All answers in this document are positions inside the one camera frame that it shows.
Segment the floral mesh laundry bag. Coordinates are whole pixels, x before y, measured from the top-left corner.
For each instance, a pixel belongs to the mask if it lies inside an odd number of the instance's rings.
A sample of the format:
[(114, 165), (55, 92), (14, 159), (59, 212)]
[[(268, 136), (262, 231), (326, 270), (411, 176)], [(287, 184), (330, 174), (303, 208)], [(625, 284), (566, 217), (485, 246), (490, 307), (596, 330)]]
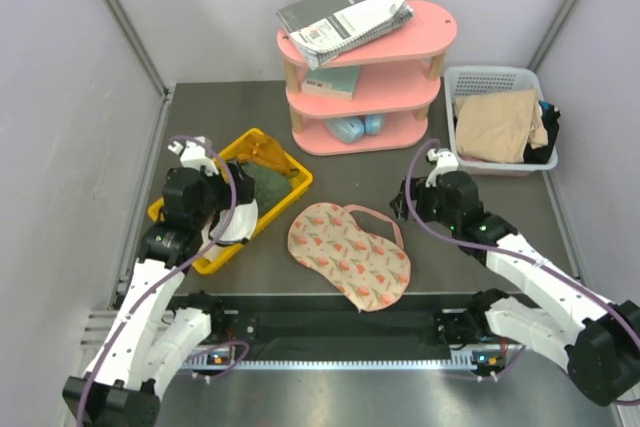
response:
[[(389, 224), (392, 237), (363, 230), (356, 213)], [(299, 264), (320, 274), (359, 312), (392, 306), (411, 280), (411, 260), (398, 224), (364, 206), (323, 202), (307, 207), (291, 224), (287, 246)]]

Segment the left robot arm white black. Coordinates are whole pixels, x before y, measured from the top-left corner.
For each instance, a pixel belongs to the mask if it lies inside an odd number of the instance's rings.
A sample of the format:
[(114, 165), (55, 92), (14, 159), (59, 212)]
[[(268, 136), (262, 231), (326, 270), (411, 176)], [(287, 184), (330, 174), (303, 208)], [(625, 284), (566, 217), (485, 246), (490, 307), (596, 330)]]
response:
[(220, 302), (174, 296), (192, 264), (247, 243), (258, 224), (254, 179), (234, 160), (185, 161), (167, 175), (160, 217), (143, 234), (133, 277), (105, 341), (62, 396), (80, 426), (152, 426), (194, 349), (226, 334)]

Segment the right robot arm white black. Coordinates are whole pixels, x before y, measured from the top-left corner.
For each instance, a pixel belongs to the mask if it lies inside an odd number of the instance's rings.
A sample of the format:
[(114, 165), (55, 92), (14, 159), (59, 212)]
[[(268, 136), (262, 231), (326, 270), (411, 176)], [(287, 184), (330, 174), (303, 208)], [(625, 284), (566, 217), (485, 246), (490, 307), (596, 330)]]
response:
[(600, 406), (628, 405), (639, 383), (639, 307), (593, 293), (533, 248), (504, 218), (485, 209), (474, 180), (462, 171), (405, 178), (390, 206), (397, 218), (448, 229), (459, 247), (533, 300), (534, 308), (491, 289), (475, 296), (466, 327), (476, 341), (507, 337), (560, 367)]

